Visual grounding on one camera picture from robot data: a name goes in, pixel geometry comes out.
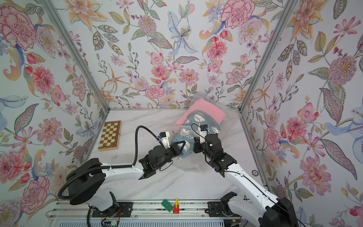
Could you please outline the teal bear pattern blanket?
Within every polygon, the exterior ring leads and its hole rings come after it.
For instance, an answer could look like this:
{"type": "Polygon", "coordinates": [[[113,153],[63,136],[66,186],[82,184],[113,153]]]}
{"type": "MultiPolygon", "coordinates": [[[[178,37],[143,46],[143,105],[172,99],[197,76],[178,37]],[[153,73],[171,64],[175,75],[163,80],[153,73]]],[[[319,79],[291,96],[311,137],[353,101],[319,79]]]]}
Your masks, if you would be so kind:
{"type": "Polygon", "coordinates": [[[187,118],[187,122],[184,125],[173,128],[171,143],[186,141],[186,145],[184,146],[182,153],[178,156],[179,159],[183,159],[193,153],[194,137],[199,136],[199,126],[202,124],[208,125],[208,134],[220,133],[221,128],[219,124],[217,124],[211,117],[201,112],[193,113],[187,118]]]}

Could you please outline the clear plastic vacuum bag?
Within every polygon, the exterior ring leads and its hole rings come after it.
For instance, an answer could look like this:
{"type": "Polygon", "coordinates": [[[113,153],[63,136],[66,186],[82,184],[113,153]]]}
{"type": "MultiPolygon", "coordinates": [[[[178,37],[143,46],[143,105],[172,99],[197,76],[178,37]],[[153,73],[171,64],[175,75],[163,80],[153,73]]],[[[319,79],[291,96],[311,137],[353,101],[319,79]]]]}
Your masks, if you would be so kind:
{"type": "Polygon", "coordinates": [[[188,110],[175,123],[165,127],[170,132],[170,142],[186,141],[181,155],[174,160],[173,166],[183,172],[204,175],[207,171],[206,163],[202,154],[195,154],[193,151],[194,138],[217,134],[223,141],[232,134],[230,131],[236,125],[241,124],[235,110],[197,93],[188,110]]]}

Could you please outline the pink blanket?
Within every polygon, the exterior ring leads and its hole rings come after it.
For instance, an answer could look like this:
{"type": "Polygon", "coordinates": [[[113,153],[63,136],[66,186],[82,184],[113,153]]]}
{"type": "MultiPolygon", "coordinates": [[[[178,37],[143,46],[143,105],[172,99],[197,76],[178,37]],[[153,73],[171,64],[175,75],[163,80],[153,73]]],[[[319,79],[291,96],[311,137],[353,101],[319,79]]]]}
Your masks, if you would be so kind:
{"type": "Polygon", "coordinates": [[[217,124],[221,124],[226,117],[226,113],[218,108],[215,104],[201,98],[198,99],[175,123],[176,126],[184,125],[187,122],[187,118],[193,113],[206,114],[211,117],[217,124]]]}

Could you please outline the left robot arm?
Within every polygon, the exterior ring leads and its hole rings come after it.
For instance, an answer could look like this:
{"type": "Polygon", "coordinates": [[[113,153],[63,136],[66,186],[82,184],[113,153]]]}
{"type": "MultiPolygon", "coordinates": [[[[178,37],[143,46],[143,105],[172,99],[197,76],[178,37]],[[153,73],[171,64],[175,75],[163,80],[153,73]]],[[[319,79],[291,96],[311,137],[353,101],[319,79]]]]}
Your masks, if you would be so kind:
{"type": "Polygon", "coordinates": [[[157,170],[179,156],[185,145],[185,141],[179,141],[168,148],[163,145],[155,146],[134,165],[102,164],[98,158],[90,159],[67,176],[66,183],[57,196],[61,200],[69,200],[71,205],[87,203],[101,212],[114,211],[119,205],[114,194],[106,190],[105,184],[150,178],[157,170]]]}

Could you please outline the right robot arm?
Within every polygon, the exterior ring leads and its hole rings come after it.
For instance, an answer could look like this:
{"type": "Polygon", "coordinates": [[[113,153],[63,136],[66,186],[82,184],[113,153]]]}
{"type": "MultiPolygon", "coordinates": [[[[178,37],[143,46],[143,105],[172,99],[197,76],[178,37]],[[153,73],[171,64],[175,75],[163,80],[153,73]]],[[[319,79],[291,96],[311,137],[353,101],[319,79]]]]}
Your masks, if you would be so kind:
{"type": "Polygon", "coordinates": [[[247,197],[245,201],[230,192],[221,199],[233,214],[257,227],[299,226],[292,202],[288,198],[278,198],[248,175],[232,156],[224,152],[217,134],[195,137],[193,151],[203,153],[208,165],[247,197]]]}

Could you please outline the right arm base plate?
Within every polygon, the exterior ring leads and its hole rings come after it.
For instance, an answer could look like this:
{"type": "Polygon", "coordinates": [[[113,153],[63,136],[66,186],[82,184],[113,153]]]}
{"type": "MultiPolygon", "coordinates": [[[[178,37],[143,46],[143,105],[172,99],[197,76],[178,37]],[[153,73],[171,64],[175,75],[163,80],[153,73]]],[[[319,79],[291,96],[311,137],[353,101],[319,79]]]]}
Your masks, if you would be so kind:
{"type": "Polygon", "coordinates": [[[231,218],[238,217],[239,215],[232,213],[226,206],[225,203],[221,201],[209,201],[207,203],[207,208],[205,209],[205,213],[209,215],[209,217],[219,217],[219,218],[231,218]]]}

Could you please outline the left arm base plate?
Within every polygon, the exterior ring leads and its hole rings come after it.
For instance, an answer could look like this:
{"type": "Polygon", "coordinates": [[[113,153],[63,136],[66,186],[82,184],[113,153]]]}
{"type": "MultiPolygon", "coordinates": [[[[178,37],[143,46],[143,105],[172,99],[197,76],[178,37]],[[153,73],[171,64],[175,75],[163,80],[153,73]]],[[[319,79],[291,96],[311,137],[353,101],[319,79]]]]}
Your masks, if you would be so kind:
{"type": "Polygon", "coordinates": [[[93,218],[130,218],[132,213],[133,202],[118,202],[118,206],[112,206],[105,211],[94,210],[93,218]]]}

